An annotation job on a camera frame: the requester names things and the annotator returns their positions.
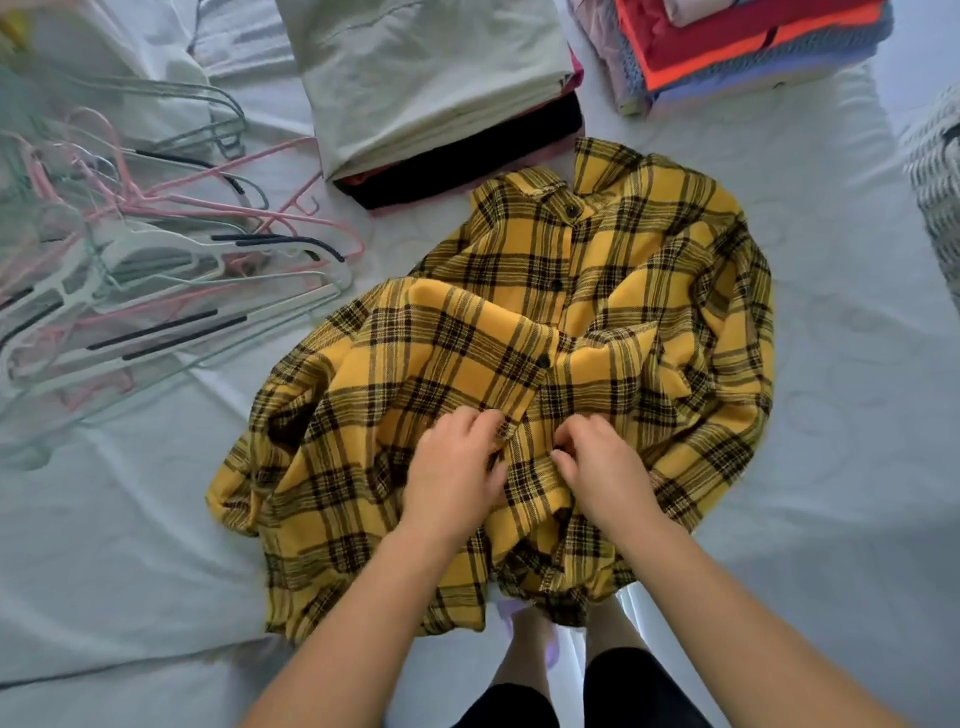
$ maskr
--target black shorts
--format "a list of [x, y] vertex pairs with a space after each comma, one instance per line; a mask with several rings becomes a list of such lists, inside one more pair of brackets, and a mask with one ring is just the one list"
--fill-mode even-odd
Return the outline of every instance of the black shorts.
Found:
[[[550, 701], [524, 685], [487, 688], [454, 728], [560, 728]], [[710, 728], [657, 658], [618, 647], [597, 655], [584, 675], [585, 728]]]

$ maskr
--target yellow object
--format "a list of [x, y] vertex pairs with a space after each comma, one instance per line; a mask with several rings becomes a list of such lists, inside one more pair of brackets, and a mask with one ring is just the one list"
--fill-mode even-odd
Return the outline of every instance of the yellow object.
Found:
[[575, 183], [534, 167], [484, 182], [407, 278], [342, 307], [257, 394], [206, 499], [267, 557], [267, 628], [304, 639], [396, 527], [414, 448], [460, 405], [507, 418], [508, 505], [457, 555], [421, 626], [484, 627], [488, 581], [582, 625], [634, 581], [549, 454], [600, 413], [692, 528], [746, 468], [773, 397], [770, 271], [711, 178], [598, 139]]
[[23, 11], [9, 11], [0, 14], [0, 34], [5, 36], [19, 50], [26, 50], [30, 41], [32, 24], [30, 17]]

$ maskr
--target forearm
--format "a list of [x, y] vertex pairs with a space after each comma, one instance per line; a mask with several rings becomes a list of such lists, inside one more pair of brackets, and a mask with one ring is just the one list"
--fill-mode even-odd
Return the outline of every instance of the forearm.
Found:
[[244, 728], [379, 726], [451, 558], [401, 524], [263, 693]]
[[622, 547], [734, 728], [901, 726], [678, 525]]

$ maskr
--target orange garment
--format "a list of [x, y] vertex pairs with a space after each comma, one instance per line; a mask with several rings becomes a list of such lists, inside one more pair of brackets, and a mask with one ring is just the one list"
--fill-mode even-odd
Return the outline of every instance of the orange garment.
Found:
[[739, 56], [745, 56], [748, 53], [755, 53], [763, 48], [780, 45], [794, 38], [804, 36], [807, 33], [828, 28], [831, 25], [873, 25], [879, 21], [883, 13], [882, 3], [871, 2], [848, 11], [832, 12], [829, 15], [798, 20], [774, 29], [777, 31], [777, 34], [774, 36], [773, 42], [770, 42], [769, 34], [761, 33], [756, 36], [744, 38], [743, 40], [738, 40], [736, 43], [731, 43], [724, 48], [710, 51], [702, 56], [697, 56], [695, 59], [655, 70], [650, 68], [650, 66], [647, 65], [646, 59], [643, 58], [643, 48], [637, 41], [636, 29], [633, 27], [630, 14], [624, 12], [624, 5], [626, 2], [629, 2], [629, 0], [615, 0], [615, 2], [617, 15], [620, 18], [620, 28], [634, 48], [636, 61], [640, 64], [640, 70], [643, 71], [643, 78], [646, 81], [648, 91], [655, 91], [658, 88], [673, 84], [684, 76], [688, 76], [715, 63], [729, 61]]

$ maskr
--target wicker basket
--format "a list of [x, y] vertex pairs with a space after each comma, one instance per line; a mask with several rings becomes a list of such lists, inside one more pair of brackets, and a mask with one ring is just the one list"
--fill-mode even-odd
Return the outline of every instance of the wicker basket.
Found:
[[902, 139], [906, 171], [953, 302], [960, 310], [960, 85]]

